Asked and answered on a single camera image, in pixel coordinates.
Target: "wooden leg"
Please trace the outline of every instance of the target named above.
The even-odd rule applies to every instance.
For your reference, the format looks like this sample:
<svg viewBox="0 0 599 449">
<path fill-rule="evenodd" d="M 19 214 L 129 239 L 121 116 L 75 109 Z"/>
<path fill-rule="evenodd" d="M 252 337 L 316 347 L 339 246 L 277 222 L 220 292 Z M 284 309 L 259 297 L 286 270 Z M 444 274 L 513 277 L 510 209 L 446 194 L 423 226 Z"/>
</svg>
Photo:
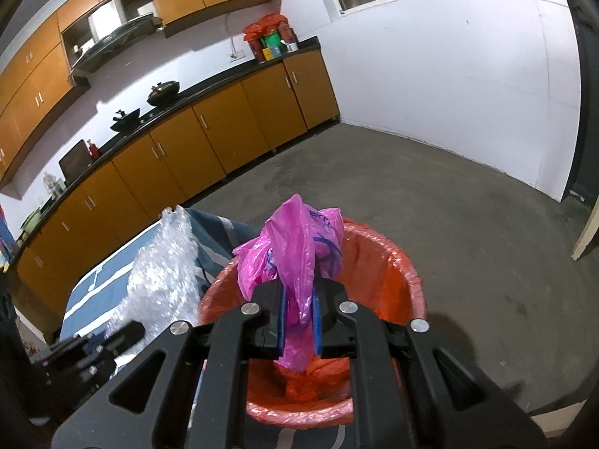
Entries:
<svg viewBox="0 0 599 449">
<path fill-rule="evenodd" d="M 580 255 L 582 255 L 582 253 L 585 251 L 585 248 L 591 242 L 593 236 L 595 236 L 595 233 L 599 228 L 599 213 L 597 213 L 597 211 L 599 211 L 599 201 L 597 201 L 595 204 L 595 207 L 591 213 L 591 217 L 589 217 L 589 220 L 586 222 L 585 228 L 583 229 L 580 238 L 576 242 L 576 245 L 574 245 L 574 250 L 572 251 L 573 260 L 578 260 L 580 258 Z"/>
</svg>

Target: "countertop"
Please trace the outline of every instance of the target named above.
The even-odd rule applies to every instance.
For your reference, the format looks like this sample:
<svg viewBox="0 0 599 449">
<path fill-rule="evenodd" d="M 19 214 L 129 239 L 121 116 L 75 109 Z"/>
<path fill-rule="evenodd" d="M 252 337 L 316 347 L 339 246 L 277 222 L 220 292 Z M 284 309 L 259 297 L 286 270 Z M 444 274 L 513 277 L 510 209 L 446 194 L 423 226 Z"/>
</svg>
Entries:
<svg viewBox="0 0 599 449">
<path fill-rule="evenodd" d="M 41 217 L 40 222 L 35 226 L 34 230 L 28 236 L 26 240 L 23 241 L 23 245 L 19 248 L 16 255 L 11 261 L 11 265 L 16 265 L 23 253 L 25 247 L 35 238 L 37 233 L 44 227 L 47 220 L 54 214 L 54 212 L 59 208 L 62 202 L 73 192 L 85 179 L 87 179 L 94 171 L 99 169 L 102 165 L 109 162 L 114 158 L 120 150 L 125 148 L 125 146 L 129 145 L 129 143 L 133 142 L 135 139 L 140 137 L 143 134 L 146 134 L 150 131 L 151 128 L 154 128 L 160 122 L 163 122 L 166 118 L 173 115 L 177 111 L 190 106 L 198 99 L 202 98 L 206 94 L 209 94 L 217 89 L 226 86 L 229 83 L 232 83 L 238 79 L 242 79 L 249 74 L 252 74 L 256 71 L 265 69 L 270 67 L 271 65 L 278 64 L 283 59 L 286 59 L 292 55 L 302 54 L 304 52 L 309 52 L 313 50 L 320 49 L 320 42 L 318 37 L 312 37 L 307 40 L 303 40 L 298 43 L 299 49 L 295 52 L 290 52 L 282 55 L 281 57 L 277 57 L 270 61 L 266 62 L 257 62 L 255 59 L 251 61 L 242 62 L 235 67 L 224 70 L 221 73 L 215 74 L 214 76 L 209 77 L 197 84 L 194 84 L 190 88 L 184 89 L 179 92 L 177 96 L 177 100 L 173 101 L 173 103 L 168 106 L 155 107 L 151 109 L 145 115 L 140 116 L 140 125 L 130 133 L 119 133 L 115 137 L 111 138 L 107 143 L 100 147 L 100 151 L 102 152 L 102 156 L 96 160 L 93 164 L 91 164 L 86 171 L 81 174 L 75 181 L 71 184 L 67 185 L 65 192 L 62 196 L 56 199 L 52 205 L 44 211 L 44 214 Z"/>
</svg>

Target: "wall socket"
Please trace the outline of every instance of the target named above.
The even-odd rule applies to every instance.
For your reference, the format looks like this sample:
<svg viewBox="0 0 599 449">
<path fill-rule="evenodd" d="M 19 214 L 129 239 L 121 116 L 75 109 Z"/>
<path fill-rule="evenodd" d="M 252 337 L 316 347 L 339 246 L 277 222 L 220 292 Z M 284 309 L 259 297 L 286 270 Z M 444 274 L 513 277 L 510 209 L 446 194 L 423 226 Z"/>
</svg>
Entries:
<svg viewBox="0 0 599 449">
<path fill-rule="evenodd" d="M 236 53 L 234 53 L 234 54 L 232 53 L 231 55 L 229 55 L 229 58 L 231 59 L 229 62 L 243 59 L 245 56 L 246 56 L 246 53 L 243 50 L 238 50 Z"/>
</svg>

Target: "concrete floor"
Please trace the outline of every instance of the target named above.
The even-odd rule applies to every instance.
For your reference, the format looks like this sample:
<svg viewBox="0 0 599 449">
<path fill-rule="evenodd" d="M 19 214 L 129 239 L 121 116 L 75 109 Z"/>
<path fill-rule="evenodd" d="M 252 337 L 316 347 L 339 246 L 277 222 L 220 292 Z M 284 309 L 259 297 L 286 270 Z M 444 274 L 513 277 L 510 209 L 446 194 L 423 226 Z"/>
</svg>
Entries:
<svg viewBox="0 0 599 449">
<path fill-rule="evenodd" d="M 570 258 L 589 216 L 572 198 L 559 204 L 462 157 L 344 124 L 242 172 L 196 207 L 256 230 L 293 193 L 340 207 L 405 249 L 433 326 L 527 412 L 590 391 L 599 248 Z"/>
</svg>

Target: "silver screw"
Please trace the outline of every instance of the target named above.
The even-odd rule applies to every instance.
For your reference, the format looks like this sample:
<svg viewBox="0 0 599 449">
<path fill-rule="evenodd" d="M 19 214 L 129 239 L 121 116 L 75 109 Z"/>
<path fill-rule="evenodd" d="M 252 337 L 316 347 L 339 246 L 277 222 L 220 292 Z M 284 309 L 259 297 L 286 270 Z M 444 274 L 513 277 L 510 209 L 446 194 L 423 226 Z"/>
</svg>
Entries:
<svg viewBox="0 0 599 449">
<path fill-rule="evenodd" d="M 412 319 L 410 322 L 410 327 L 414 332 L 426 332 L 430 326 L 424 319 Z"/>
<path fill-rule="evenodd" d="M 260 306 L 255 302 L 246 302 L 244 305 L 241 306 L 241 311 L 245 315 L 257 314 L 260 312 Z"/>
<path fill-rule="evenodd" d="M 185 334 L 189 330 L 189 324 L 185 321 L 176 321 L 171 324 L 171 333 L 175 336 Z"/>
<path fill-rule="evenodd" d="M 353 314 L 358 310 L 358 305 L 351 300 L 346 300 L 345 302 L 341 302 L 339 304 L 339 310 L 344 314 Z"/>
</svg>

